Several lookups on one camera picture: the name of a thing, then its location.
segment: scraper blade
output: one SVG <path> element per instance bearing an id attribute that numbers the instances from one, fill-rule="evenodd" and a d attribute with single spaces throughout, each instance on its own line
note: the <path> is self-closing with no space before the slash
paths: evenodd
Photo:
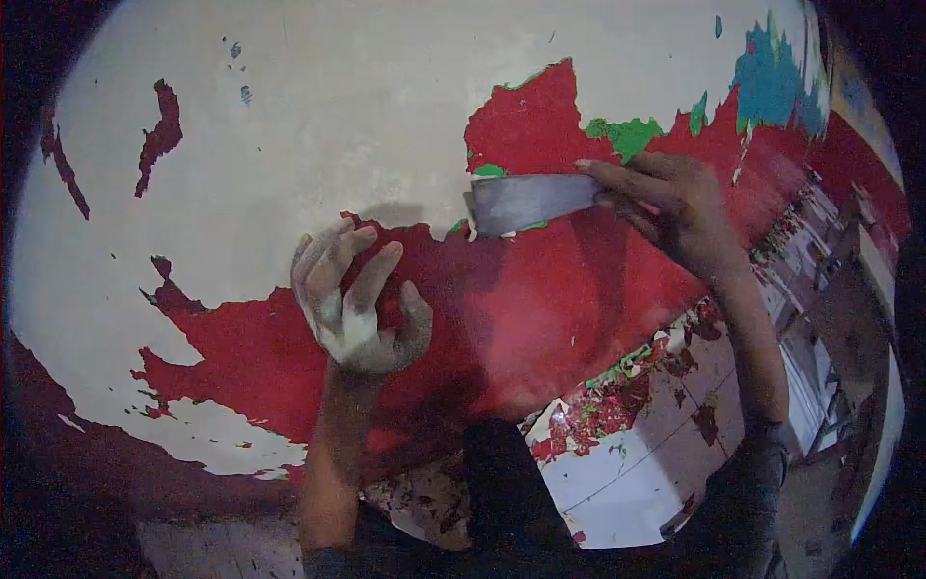
<path id="1" fill-rule="evenodd" d="M 594 205 L 587 175 L 513 175 L 479 179 L 463 194 L 479 237 L 499 237 Z"/>

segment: dusty hand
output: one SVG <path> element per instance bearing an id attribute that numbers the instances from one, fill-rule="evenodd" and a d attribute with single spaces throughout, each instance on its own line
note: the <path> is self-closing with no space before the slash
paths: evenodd
<path id="1" fill-rule="evenodd" d="M 402 257 L 393 241 L 369 261 L 347 293 L 341 280 L 354 256 L 376 241 L 376 230 L 354 231 L 350 218 L 338 221 L 316 238 L 303 236 L 295 250 L 290 281 L 319 344 L 342 367 L 364 373 L 405 368 L 424 355 L 431 342 L 432 310 L 411 281 L 402 284 L 400 305 L 405 325 L 377 330 L 376 299 Z"/>
<path id="2" fill-rule="evenodd" d="M 596 200 L 599 205 L 613 208 L 702 282 L 714 285 L 748 267 L 727 219 L 717 175 L 700 161 L 641 151 L 623 167 L 584 159 L 576 167 L 606 187 Z"/>

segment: paint chip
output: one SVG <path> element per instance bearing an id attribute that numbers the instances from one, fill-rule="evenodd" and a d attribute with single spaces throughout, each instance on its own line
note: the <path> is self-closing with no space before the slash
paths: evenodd
<path id="1" fill-rule="evenodd" d="M 73 420 L 71 420 L 70 418 L 68 418 L 67 416 L 65 416 L 65 415 L 63 415 L 63 414 L 58 414 L 58 418 L 60 418 L 61 421 L 64 422 L 67 426 L 71 426 L 71 427 L 76 428 L 77 430 L 81 431 L 82 433 L 87 434 L 87 431 L 83 430 L 79 424 L 77 424 L 76 422 L 74 422 Z"/>

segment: fingernail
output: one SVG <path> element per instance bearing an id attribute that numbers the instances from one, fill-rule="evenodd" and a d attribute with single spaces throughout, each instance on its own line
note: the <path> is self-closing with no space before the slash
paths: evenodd
<path id="1" fill-rule="evenodd" d="M 360 229 L 358 229 L 356 232 L 356 235 L 358 235 L 359 237 L 362 237 L 363 239 L 367 239 L 367 240 L 376 239 L 376 230 L 368 225 L 367 227 L 361 227 Z"/>
<path id="2" fill-rule="evenodd" d="M 418 288 L 415 287 L 415 284 L 411 280 L 405 280 L 402 283 L 402 297 L 405 300 L 416 299 L 419 297 Z"/>
<path id="3" fill-rule="evenodd" d="M 402 253 L 402 244 L 397 241 L 391 241 L 382 249 L 382 253 L 387 256 L 400 255 Z"/>

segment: teal paint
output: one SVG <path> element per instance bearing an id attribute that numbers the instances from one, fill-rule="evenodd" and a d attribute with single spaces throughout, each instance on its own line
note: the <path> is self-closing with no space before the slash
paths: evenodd
<path id="1" fill-rule="evenodd" d="M 731 88 L 740 85 L 737 129 L 746 121 L 754 125 L 785 127 L 792 112 L 807 132 L 820 135 L 825 118 L 820 110 L 818 85 L 810 94 L 804 92 L 804 80 L 795 64 L 791 44 L 785 34 L 781 38 L 769 12 L 767 30 L 756 22 L 746 33 L 746 51 L 736 60 Z"/>
<path id="2" fill-rule="evenodd" d="M 692 136 L 696 137 L 705 125 L 705 109 L 707 108 L 707 91 L 701 95 L 701 100 L 692 107 L 692 116 L 688 119 L 688 128 L 691 129 Z"/>

